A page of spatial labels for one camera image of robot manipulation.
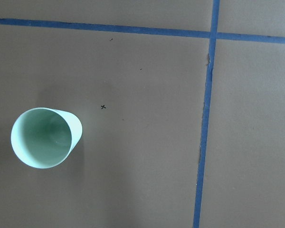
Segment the light green plastic cup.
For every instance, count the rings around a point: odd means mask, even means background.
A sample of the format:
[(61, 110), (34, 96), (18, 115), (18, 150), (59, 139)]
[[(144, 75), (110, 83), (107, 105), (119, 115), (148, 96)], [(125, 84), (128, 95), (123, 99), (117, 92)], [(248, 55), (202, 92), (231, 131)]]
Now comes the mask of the light green plastic cup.
[(26, 165), (48, 169), (62, 163), (83, 133), (79, 118), (66, 111), (37, 107), (22, 113), (10, 135), (15, 155)]

